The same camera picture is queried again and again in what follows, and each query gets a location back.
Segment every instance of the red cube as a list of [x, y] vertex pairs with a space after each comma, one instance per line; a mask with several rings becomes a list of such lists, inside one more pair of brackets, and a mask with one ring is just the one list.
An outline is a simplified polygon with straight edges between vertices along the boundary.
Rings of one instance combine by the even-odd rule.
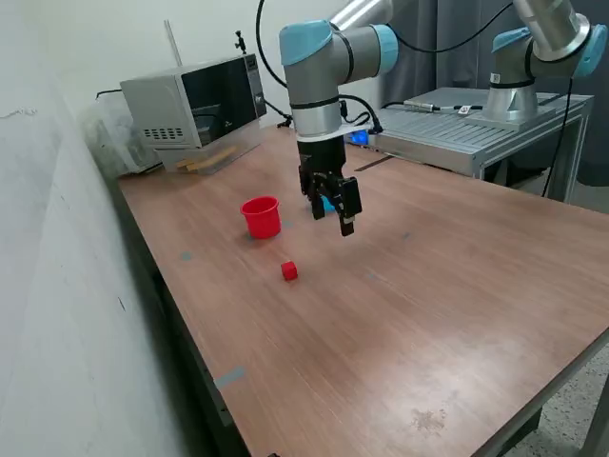
[[282, 264], [282, 274], [286, 281], [293, 281], [298, 278], [298, 270], [296, 270], [296, 264], [294, 262], [285, 262]]

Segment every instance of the blue joint cap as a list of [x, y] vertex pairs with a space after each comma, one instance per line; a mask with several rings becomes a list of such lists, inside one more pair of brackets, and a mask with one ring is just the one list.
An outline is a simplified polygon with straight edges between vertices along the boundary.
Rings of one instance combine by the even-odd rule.
[[377, 32], [381, 47], [381, 63], [379, 64], [378, 74], [384, 74], [391, 71], [398, 62], [398, 54], [400, 53], [398, 37], [388, 26], [372, 26], [372, 29]]
[[332, 39], [332, 27], [327, 21], [292, 24], [279, 32], [282, 65], [298, 64], [327, 45]]
[[512, 43], [516, 43], [524, 37], [528, 37], [531, 35], [531, 30], [528, 27], [523, 27], [521, 29], [505, 31], [504, 33], [500, 33], [493, 40], [493, 52], [497, 52], [498, 50], [502, 50], [506, 46], [511, 45]]
[[573, 73], [574, 78], [589, 76], [597, 69], [602, 55], [607, 47], [607, 26], [598, 24], [594, 26], [586, 47], [581, 54], [580, 63]]

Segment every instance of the table leg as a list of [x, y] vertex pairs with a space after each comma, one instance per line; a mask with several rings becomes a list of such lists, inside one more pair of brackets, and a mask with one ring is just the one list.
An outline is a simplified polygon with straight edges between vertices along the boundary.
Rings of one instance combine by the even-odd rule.
[[607, 457], [609, 453], [609, 378], [600, 395], [597, 412], [592, 419], [581, 457]]
[[550, 181], [548, 197], [569, 203], [580, 170], [581, 151], [588, 128], [588, 115], [564, 129], [564, 136]]

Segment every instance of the floor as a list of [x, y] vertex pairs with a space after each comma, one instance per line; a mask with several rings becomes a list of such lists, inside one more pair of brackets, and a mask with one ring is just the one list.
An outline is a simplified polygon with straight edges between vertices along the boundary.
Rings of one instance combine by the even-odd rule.
[[[540, 193], [541, 179], [521, 190]], [[573, 205], [609, 214], [609, 188], [577, 185]], [[543, 408], [540, 428], [505, 454], [508, 457], [573, 457], [583, 446], [592, 416], [609, 372], [609, 346]]]

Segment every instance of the blue light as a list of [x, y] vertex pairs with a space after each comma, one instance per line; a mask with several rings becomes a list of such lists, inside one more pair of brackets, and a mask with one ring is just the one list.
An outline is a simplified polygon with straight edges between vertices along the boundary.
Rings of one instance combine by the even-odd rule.
[[350, 133], [349, 138], [354, 145], [368, 145], [368, 131], [358, 130]]

